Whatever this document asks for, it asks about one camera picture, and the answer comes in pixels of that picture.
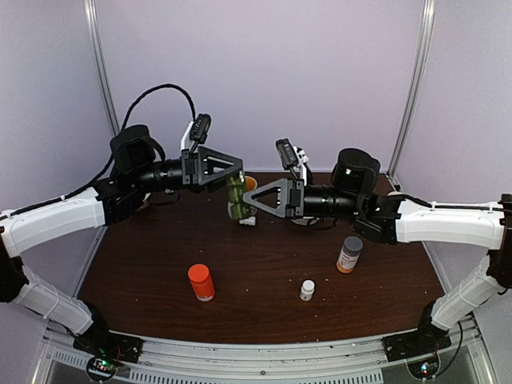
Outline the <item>green pill organizer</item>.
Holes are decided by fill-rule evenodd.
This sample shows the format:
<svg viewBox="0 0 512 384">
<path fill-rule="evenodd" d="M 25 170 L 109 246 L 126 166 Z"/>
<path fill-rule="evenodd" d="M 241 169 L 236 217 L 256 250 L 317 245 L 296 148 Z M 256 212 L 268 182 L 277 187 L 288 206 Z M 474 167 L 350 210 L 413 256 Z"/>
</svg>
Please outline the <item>green pill organizer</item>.
<svg viewBox="0 0 512 384">
<path fill-rule="evenodd" d="M 242 171 L 228 177 L 228 214 L 233 220 L 243 220 L 250 216 L 250 206 L 243 201 L 246 192 L 246 179 Z"/>
</svg>

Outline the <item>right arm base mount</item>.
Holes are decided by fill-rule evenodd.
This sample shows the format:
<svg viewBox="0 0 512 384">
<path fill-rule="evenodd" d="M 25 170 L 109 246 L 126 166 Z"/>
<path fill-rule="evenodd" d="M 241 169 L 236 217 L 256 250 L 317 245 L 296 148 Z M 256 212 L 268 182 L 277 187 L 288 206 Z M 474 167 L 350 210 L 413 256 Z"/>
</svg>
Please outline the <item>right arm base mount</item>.
<svg viewBox="0 0 512 384">
<path fill-rule="evenodd" d="M 382 339 L 388 362 L 433 354 L 452 345 L 448 330 L 432 323 L 431 315 L 424 312 L 415 330 L 394 334 Z"/>
</svg>

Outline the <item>large orange pill bottle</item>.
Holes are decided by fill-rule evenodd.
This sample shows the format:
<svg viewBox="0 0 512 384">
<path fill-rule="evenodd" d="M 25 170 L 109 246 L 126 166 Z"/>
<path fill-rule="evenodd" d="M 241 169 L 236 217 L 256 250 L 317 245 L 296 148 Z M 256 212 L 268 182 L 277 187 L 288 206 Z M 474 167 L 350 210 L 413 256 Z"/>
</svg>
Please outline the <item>large orange pill bottle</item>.
<svg viewBox="0 0 512 384">
<path fill-rule="evenodd" d="M 208 302 L 215 297 L 215 288 L 210 273 L 210 279 L 203 284 L 193 284 L 189 280 L 196 298 L 201 302 Z"/>
</svg>

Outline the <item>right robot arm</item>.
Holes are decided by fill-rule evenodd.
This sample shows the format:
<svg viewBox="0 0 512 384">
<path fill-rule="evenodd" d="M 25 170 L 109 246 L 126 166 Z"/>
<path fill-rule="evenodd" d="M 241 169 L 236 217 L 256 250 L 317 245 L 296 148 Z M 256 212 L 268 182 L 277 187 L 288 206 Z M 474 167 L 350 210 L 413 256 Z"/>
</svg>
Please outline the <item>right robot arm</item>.
<svg viewBox="0 0 512 384">
<path fill-rule="evenodd" d="M 473 309 L 511 288 L 511 196 L 481 204 L 427 202 L 408 194 L 376 194 L 380 163 L 360 149 L 338 154 L 330 186 L 282 178 L 243 195 L 278 218 L 343 218 L 366 240 L 394 245 L 448 242 L 486 248 L 478 267 L 427 305 L 410 346 L 428 352 Z"/>
</svg>

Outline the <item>small white pill bottle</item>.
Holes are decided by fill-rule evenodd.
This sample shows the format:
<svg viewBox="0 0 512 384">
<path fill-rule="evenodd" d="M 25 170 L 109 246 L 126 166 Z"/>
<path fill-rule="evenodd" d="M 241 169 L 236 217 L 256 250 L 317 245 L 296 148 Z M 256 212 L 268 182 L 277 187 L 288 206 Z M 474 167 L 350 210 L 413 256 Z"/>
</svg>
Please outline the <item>small white pill bottle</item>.
<svg viewBox="0 0 512 384">
<path fill-rule="evenodd" d="M 301 285 L 299 297 L 304 302 L 308 302 L 312 299 L 315 291 L 315 283 L 312 280 L 304 280 Z"/>
</svg>

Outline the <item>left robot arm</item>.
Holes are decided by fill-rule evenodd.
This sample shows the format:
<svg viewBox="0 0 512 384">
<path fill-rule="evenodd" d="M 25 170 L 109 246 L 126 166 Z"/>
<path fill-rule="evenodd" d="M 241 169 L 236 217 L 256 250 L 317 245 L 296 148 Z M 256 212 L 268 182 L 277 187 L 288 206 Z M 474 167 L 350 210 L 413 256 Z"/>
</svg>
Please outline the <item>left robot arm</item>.
<svg viewBox="0 0 512 384">
<path fill-rule="evenodd" d="M 111 226 L 129 218 L 148 194 L 189 190 L 213 192 L 243 172 L 240 158 L 203 144 L 209 125 L 190 122 L 181 155 L 166 158 L 145 125 L 125 128 L 110 141 L 111 176 L 92 182 L 75 196 L 60 196 L 34 207 L 1 214 L 1 300 L 13 302 L 82 335 L 98 355 L 107 355 L 115 339 L 100 315 L 83 301 L 38 277 L 21 258 L 24 251 L 80 230 Z"/>
</svg>

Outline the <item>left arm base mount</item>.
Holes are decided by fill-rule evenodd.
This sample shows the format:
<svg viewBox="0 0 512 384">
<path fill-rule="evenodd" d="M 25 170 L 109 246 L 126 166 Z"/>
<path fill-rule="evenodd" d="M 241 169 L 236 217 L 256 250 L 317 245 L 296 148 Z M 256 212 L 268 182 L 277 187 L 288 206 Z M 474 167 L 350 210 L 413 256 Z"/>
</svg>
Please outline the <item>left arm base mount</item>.
<svg viewBox="0 0 512 384">
<path fill-rule="evenodd" d="M 73 347 L 111 363 L 137 363 L 142 352 L 143 340 L 112 332 L 99 310 L 94 306 L 90 306 L 89 309 L 92 314 L 92 325 L 83 334 L 70 334 L 74 339 Z"/>
</svg>

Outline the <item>orange bottle cap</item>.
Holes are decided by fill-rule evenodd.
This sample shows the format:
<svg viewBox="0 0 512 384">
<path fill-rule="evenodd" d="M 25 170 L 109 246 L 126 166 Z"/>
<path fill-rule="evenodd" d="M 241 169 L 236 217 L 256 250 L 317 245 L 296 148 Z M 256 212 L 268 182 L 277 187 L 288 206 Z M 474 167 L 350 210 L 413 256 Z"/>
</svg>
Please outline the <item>orange bottle cap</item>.
<svg viewBox="0 0 512 384">
<path fill-rule="evenodd" d="M 194 264 L 188 269 L 187 275 L 193 284 L 203 284 L 210 279 L 210 270 L 204 264 Z"/>
</svg>

